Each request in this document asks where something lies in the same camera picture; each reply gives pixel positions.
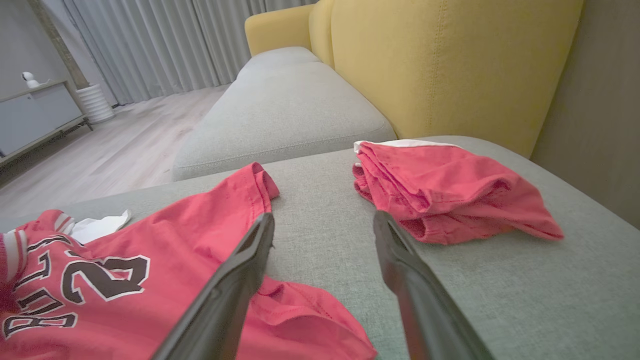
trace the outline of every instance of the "yellow cushion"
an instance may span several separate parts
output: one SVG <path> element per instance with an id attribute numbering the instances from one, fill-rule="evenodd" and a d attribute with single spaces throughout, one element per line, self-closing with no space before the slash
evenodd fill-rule
<path id="1" fill-rule="evenodd" d="M 309 13 L 314 5 L 297 6 L 249 17 L 244 22 L 251 56 L 281 47 L 302 46 L 311 50 Z"/>
<path id="2" fill-rule="evenodd" d="M 530 156 L 582 0 L 337 0 L 335 70 L 400 138 L 467 135 Z"/>
<path id="3" fill-rule="evenodd" d="M 311 50 L 325 64 L 333 67 L 331 43 L 331 12 L 333 0 L 320 0 L 309 14 Z"/>

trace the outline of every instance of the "curtain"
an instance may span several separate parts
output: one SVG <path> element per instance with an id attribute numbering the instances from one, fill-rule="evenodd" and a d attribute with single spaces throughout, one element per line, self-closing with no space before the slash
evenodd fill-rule
<path id="1" fill-rule="evenodd" d="M 64 0 L 120 104 L 219 86 L 251 57 L 244 21 L 317 0 Z"/>

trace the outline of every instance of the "sofa seat cushion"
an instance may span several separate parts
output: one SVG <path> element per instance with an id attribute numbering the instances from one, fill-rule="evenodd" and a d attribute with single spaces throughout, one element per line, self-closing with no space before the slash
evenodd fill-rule
<path id="1" fill-rule="evenodd" d="M 540 189 L 563 241 L 519 231 L 453 246 L 416 243 L 496 359 L 637 359 L 640 231 L 525 158 L 462 136 L 454 143 L 512 168 Z M 264 165 L 273 200 L 274 248 L 267 274 L 332 293 L 362 324 L 380 359 L 407 359 L 395 296 L 380 274 L 374 206 L 353 188 L 353 150 Z M 62 208 L 76 219 L 131 209 L 139 220 L 231 172 Z M 0 222 L 0 231 L 29 218 Z"/>
<path id="2" fill-rule="evenodd" d="M 251 75 L 259 76 L 272 70 L 292 65 L 317 62 L 321 62 L 320 59 L 304 47 L 283 47 L 260 53 L 249 59 L 238 73 L 236 79 Z"/>
<path id="3" fill-rule="evenodd" d="M 386 118 L 333 69 L 304 48 L 288 49 L 247 63 L 178 153 L 174 180 L 396 138 Z M 307 61 L 311 56 L 316 60 Z"/>

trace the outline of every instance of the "folded red shorts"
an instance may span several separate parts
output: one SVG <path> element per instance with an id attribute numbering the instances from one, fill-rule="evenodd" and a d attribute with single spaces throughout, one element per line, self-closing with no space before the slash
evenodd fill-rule
<path id="1" fill-rule="evenodd" d="M 538 189 L 486 156 L 446 143 L 356 142 L 356 191 L 413 237 L 444 245 L 519 229 L 564 238 Z"/>

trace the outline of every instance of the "white planter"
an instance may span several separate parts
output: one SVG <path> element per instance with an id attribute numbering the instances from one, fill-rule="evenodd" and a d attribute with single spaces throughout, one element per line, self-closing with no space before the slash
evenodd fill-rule
<path id="1" fill-rule="evenodd" d="M 80 97 L 80 101 L 83 104 L 84 111 L 90 123 L 95 124 L 97 122 L 107 121 L 116 116 L 113 108 L 109 106 L 107 99 L 104 98 L 100 84 L 76 90 L 76 93 L 78 97 Z"/>

